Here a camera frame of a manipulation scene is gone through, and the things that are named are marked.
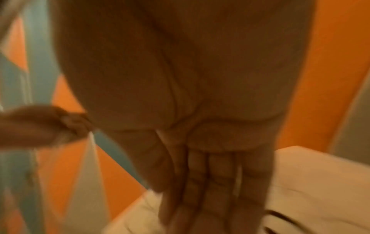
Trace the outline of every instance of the white fabric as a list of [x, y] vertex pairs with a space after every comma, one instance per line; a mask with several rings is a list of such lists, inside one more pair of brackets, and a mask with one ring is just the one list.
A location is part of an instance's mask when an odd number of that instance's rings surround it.
[[[298, 220], [317, 234], [369, 234], [369, 195], [370, 167], [295, 146], [277, 152], [268, 208]], [[144, 197], [103, 233], [164, 233], [156, 217], [160, 196], [147, 192]], [[301, 233], [274, 217], [267, 217], [264, 225], [282, 234]]]

